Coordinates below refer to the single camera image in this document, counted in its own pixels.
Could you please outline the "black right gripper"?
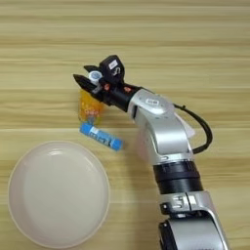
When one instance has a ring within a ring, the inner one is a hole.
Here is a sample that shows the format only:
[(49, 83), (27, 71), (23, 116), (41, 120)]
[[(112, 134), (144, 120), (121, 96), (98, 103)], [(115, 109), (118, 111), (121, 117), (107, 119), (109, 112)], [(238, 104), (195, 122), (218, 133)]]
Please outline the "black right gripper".
[[(84, 65), (87, 72), (98, 71), (102, 73), (99, 67), (95, 65)], [(141, 87), (126, 83), (110, 84), (105, 82), (97, 87), (89, 78), (74, 74), (76, 83), (88, 93), (94, 93), (94, 98), (106, 105), (114, 105), (123, 111), (128, 110), (128, 105), (133, 96), (141, 90)]]

